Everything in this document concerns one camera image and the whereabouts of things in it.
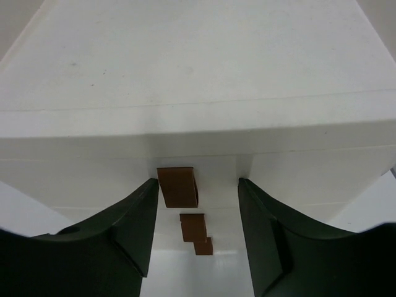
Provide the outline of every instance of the small brown square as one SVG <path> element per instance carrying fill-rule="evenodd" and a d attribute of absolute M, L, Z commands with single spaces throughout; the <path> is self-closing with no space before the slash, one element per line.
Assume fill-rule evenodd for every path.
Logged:
<path fill-rule="evenodd" d="M 198 190 L 193 167 L 157 168 L 157 173 L 166 207 L 198 207 Z"/>
<path fill-rule="evenodd" d="M 185 243 L 206 241 L 205 215 L 203 213 L 181 213 L 180 221 Z"/>
<path fill-rule="evenodd" d="M 194 249 L 196 250 L 197 256 L 212 256 L 213 255 L 212 238 L 208 237 L 205 243 L 194 243 Z"/>

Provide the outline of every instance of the brown rectangular object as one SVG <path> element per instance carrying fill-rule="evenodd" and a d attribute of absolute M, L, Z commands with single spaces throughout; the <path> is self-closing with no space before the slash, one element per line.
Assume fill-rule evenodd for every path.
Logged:
<path fill-rule="evenodd" d="M 193 167 L 157 168 L 157 173 L 166 207 L 198 207 L 198 190 Z"/>
<path fill-rule="evenodd" d="M 205 242 L 206 225 L 203 213 L 180 214 L 181 232 L 185 243 Z"/>
<path fill-rule="evenodd" d="M 205 243 L 194 243 L 194 249 L 198 256 L 212 256 L 213 255 L 213 244 L 212 238 L 208 237 Z"/>

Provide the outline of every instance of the black object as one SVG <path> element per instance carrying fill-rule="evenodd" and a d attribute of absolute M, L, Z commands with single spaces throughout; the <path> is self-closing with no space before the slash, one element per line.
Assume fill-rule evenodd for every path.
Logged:
<path fill-rule="evenodd" d="M 158 182 L 56 235 L 0 230 L 0 296 L 130 296 L 149 269 Z"/>
<path fill-rule="evenodd" d="M 340 230 L 243 178 L 238 195 L 256 297 L 396 296 L 396 224 Z"/>

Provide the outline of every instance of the wooden block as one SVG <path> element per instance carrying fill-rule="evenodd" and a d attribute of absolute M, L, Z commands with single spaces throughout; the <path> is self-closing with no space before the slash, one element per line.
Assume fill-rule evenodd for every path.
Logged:
<path fill-rule="evenodd" d="M 208 237 L 204 243 L 194 243 L 194 249 L 198 256 L 212 256 L 213 255 L 213 244 L 212 238 Z"/>
<path fill-rule="evenodd" d="M 193 167 L 157 168 L 157 173 L 166 207 L 198 207 L 198 190 Z"/>
<path fill-rule="evenodd" d="M 203 213 L 181 213 L 180 221 L 185 243 L 206 242 L 205 215 Z"/>

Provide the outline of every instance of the white table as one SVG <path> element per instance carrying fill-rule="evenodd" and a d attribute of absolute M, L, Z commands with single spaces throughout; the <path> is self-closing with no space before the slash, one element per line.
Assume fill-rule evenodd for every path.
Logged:
<path fill-rule="evenodd" d="M 354 0 L 45 1 L 0 64 L 0 180 L 77 221 L 159 166 L 155 249 L 244 248 L 238 177 L 322 221 L 396 162 L 396 65 Z"/>

